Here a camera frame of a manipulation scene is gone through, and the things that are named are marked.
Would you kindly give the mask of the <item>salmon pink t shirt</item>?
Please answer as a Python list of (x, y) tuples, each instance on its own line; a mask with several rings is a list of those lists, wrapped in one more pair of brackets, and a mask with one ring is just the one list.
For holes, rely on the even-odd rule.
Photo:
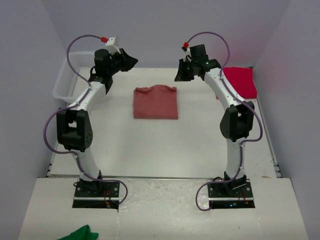
[(135, 119), (177, 120), (177, 88), (163, 84), (137, 87), (133, 91)]

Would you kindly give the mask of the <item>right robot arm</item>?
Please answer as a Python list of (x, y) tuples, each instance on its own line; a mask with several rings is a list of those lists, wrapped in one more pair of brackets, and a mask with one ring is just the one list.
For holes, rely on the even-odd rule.
[(227, 143), (227, 165), (224, 171), (223, 191), (233, 197), (246, 184), (244, 154), (241, 142), (253, 128), (255, 106), (245, 101), (233, 88), (225, 76), (224, 70), (216, 59), (209, 59), (204, 44), (190, 47), (186, 42), (182, 46), (185, 57), (179, 60), (175, 82), (189, 82), (200, 77), (218, 97), (224, 114), (219, 129)]

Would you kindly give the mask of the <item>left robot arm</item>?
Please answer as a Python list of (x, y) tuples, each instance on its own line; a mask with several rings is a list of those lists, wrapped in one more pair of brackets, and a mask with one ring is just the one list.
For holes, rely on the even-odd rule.
[(94, 133), (90, 114), (111, 89), (113, 76), (130, 71), (137, 62), (122, 48), (114, 53), (107, 49), (96, 50), (88, 87), (67, 109), (56, 114), (58, 143), (73, 156), (80, 172), (79, 178), (87, 182), (86, 190), (94, 197), (103, 193), (104, 180), (91, 151)]

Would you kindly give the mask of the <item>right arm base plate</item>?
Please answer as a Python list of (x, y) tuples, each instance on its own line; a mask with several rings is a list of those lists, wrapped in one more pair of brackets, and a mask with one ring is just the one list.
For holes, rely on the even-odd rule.
[(255, 202), (250, 180), (244, 186), (231, 189), (222, 183), (207, 186), (209, 209), (254, 209)]

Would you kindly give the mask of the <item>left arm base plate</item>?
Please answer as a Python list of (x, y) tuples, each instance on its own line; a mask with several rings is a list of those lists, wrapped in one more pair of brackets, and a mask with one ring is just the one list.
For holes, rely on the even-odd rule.
[(74, 209), (114, 209), (120, 205), (118, 181), (84, 181), (79, 179), (75, 187), (72, 208)]

